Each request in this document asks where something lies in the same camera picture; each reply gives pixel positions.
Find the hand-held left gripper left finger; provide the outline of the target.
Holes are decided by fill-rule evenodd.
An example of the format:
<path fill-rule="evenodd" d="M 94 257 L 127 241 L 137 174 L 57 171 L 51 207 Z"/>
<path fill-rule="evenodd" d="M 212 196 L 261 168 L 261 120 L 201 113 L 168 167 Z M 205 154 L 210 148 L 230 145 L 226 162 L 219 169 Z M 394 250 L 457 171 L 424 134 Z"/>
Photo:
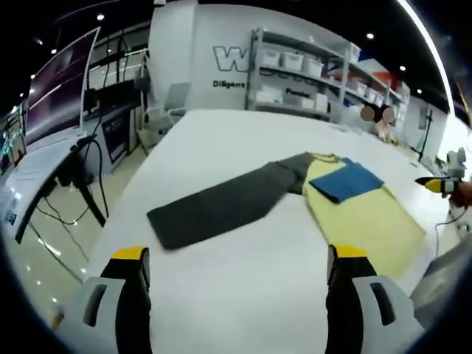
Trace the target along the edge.
<path fill-rule="evenodd" d="M 149 248 L 111 255 L 72 296 L 73 353 L 151 353 Z"/>

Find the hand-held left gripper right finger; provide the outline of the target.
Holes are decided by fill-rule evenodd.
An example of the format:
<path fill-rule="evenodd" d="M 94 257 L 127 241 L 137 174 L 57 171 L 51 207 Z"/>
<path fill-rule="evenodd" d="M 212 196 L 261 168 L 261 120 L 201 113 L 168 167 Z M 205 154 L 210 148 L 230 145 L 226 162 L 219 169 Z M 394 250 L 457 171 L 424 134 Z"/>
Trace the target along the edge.
<path fill-rule="evenodd" d="M 326 353 L 406 353 L 424 329 L 410 298 L 365 251 L 330 244 Z"/>

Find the person's right hand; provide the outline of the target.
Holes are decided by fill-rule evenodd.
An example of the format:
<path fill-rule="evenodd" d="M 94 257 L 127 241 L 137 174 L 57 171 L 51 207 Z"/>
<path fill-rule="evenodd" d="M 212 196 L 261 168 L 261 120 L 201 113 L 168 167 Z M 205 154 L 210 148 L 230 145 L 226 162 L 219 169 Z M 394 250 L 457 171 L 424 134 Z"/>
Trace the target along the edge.
<path fill-rule="evenodd" d="M 448 200 L 451 205 L 458 208 L 470 207 L 472 204 L 472 183 L 460 182 L 458 187 L 450 194 Z"/>

